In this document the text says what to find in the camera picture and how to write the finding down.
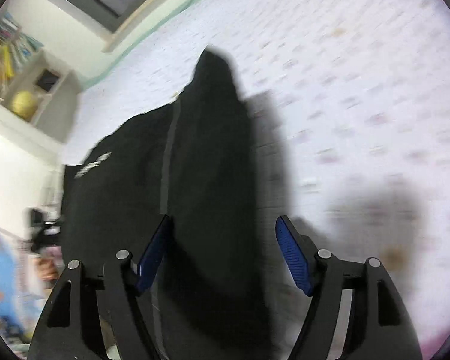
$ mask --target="yellow ball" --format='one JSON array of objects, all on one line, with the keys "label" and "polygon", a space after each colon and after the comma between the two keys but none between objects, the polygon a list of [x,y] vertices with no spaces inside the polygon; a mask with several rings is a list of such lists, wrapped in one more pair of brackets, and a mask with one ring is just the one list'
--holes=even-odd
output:
[{"label": "yellow ball", "polygon": [[38,108],[38,101],[36,97],[29,91],[20,91],[13,96],[10,110],[25,119],[30,121],[35,111]]}]

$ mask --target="white wall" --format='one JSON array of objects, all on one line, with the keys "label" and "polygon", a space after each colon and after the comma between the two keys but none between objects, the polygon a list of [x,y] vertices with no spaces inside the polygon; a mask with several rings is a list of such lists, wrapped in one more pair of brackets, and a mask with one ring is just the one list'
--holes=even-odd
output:
[{"label": "white wall", "polygon": [[0,134],[0,227],[25,237],[24,210],[43,204],[54,166]]},{"label": "white wall", "polygon": [[110,53],[103,50],[113,40],[112,34],[66,0],[9,0],[8,10],[25,33],[68,63],[85,83],[106,72],[145,33],[187,1],[160,0],[138,23],[132,23],[133,30],[122,31],[126,38]]}]

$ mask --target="black cloth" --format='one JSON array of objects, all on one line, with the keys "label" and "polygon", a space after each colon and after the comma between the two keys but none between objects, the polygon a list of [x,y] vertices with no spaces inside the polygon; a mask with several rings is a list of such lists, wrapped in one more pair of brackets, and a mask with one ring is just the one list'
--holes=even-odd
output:
[{"label": "black cloth", "polygon": [[[109,152],[108,158],[81,178],[66,177],[64,259],[87,259],[87,275],[97,277],[102,258],[156,230],[148,224],[161,213],[164,152],[172,136],[162,214],[173,218],[175,230],[157,279],[167,354],[172,360],[269,359],[251,120],[228,63],[205,50],[176,101],[128,120],[85,164]],[[153,333],[150,295],[139,304]]]}]

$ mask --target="black object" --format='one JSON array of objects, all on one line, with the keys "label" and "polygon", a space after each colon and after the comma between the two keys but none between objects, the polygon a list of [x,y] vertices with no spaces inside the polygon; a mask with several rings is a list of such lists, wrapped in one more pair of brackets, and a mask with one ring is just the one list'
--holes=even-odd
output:
[{"label": "black object", "polygon": [[[82,262],[86,280],[102,282],[109,256],[141,247],[135,240],[155,232],[160,214],[173,218],[157,278],[159,316],[150,291],[136,299],[150,334],[161,342],[161,333],[173,360],[272,356],[253,144],[228,63],[206,50],[176,101],[132,117],[82,166],[65,169],[60,245],[66,263]],[[104,291],[97,303],[111,323]]]},{"label": "black object", "polygon": [[59,80],[60,76],[58,74],[45,69],[42,75],[37,79],[35,85],[49,93]]},{"label": "black object", "polygon": [[31,252],[39,254],[42,248],[60,245],[60,233],[46,234],[45,232],[52,227],[60,227],[63,224],[63,218],[58,218],[55,221],[46,221],[44,213],[35,208],[29,210],[29,217]]},{"label": "black object", "polygon": [[[315,280],[310,309],[290,360],[325,360],[330,350],[342,290],[353,289],[352,308],[343,355],[347,360],[419,360],[421,352],[408,313],[382,265],[341,261],[332,254],[320,256],[309,237],[299,235],[286,216],[277,220],[298,245],[308,263],[306,275]],[[156,232],[140,239],[142,254],[117,250],[103,261],[103,290],[116,344],[122,360],[160,359],[137,309],[133,293],[140,277],[134,267],[154,245],[160,232],[170,234],[171,220],[163,215]],[[147,275],[156,274],[163,249],[150,259]],[[104,359],[104,344],[95,297],[97,283],[86,280],[87,267],[80,263],[61,275],[38,322],[29,360]]]},{"label": "black object", "polygon": [[327,358],[342,290],[353,290],[353,297],[341,360],[422,359],[407,310],[387,270],[376,266],[377,259],[373,266],[372,259],[362,264],[342,261],[328,250],[321,254],[286,216],[277,219],[276,233],[295,281],[300,261],[307,267],[304,280],[312,279],[312,303],[289,359]]}]

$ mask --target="bookshelf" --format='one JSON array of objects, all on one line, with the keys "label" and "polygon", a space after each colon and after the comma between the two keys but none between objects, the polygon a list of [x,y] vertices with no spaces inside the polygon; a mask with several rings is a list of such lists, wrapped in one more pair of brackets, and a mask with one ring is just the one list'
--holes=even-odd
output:
[{"label": "bookshelf", "polygon": [[[16,33],[4,43],[8,46],[8,52],[12,50],[10,45],[20,37],[20,32],[21,28],[18,27]],[[4,49],[5,47],[0,48],[0,74],[5,66]],[[53,72],[58,76],[48,92],[40,90],[37,85],[37,80],[45,71]],[[22,119],[11,110],[14,96],[21,91],[32,93],[38,105],[31,119],[28,120]],[[58,144],[64,143],[73,124],[78,95],[81,91],[74,70],[41,47],[20,66],[20,70],[14,71],[13,77],[7,80],[7,85],[0,91],[0,108],[10,114],[8,117],[0,112],[0,123],[3,124],[6,121],[6,125],[15,132],[23,133],[30,128],[36,129],[47,136],[46,140],[50,138]],[[38,140],[43,137],[34,133],[28,133],[28,135]]]}]

